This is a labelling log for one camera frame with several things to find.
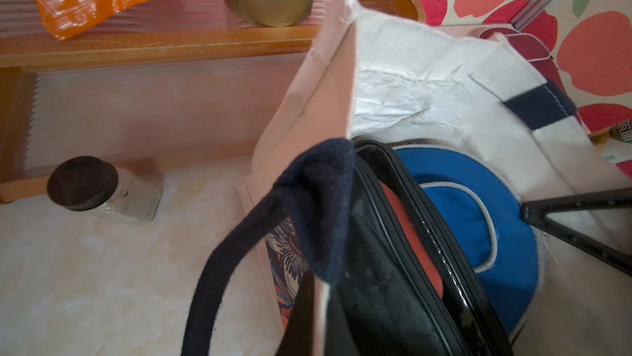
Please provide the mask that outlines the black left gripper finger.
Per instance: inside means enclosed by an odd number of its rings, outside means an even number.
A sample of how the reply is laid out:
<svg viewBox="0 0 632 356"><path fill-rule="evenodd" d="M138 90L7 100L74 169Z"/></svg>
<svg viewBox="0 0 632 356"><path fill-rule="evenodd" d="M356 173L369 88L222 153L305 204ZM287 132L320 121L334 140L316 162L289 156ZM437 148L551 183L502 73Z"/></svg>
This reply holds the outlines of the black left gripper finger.
<svg viewBox="0 0 632 356"><path fill-rule="evenodd" d="M631 255L619 252L606 244L581 234L579 231L549 218L549 214L572 211L606 211L631 208L631 188L584 193L521 204L521 219L546 234L566 242L631 276Z"/></svg>

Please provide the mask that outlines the white canvas tote bag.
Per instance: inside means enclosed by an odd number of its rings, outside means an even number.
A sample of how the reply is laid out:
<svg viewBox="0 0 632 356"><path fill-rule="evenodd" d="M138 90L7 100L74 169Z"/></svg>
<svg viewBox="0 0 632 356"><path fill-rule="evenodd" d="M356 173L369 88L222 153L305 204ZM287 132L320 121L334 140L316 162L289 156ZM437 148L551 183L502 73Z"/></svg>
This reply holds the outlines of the white canvas tote bag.
<svg viewBox="0 0 632 356"><path fill-rule="evenodd" d="M258 141L240 188L247 214L207 260L182 354L210 354L230 277L258 245L266 249L286 331L308 265L275 183L300 154L332 139L376 141L396 154L403 145L462 151L497 172L520 208L631 188L597 151L571 99L503 35L454 38L357 0L336 0ZM548 217L631 255L631 208ZM533 229L542 240L543 283L510 355L630 354L631 276Z"/></svg>

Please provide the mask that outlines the maroon paddle case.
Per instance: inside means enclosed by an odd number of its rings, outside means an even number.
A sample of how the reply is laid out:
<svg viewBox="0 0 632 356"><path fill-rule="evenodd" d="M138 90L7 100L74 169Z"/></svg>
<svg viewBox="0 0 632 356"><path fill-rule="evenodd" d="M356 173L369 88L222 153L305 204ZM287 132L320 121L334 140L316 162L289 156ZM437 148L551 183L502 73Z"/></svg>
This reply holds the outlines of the maroon paddle case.
<svg viewBox="0 0 632 356"><path fill-rule="evenodd" d="M546 79L553 81L565 94L560 71L554 62L548 47L535 35L530 35L509 28L494 27L482 30L478 38L495 40L496 35L503 35L509 44L531 63Z"/></svg>

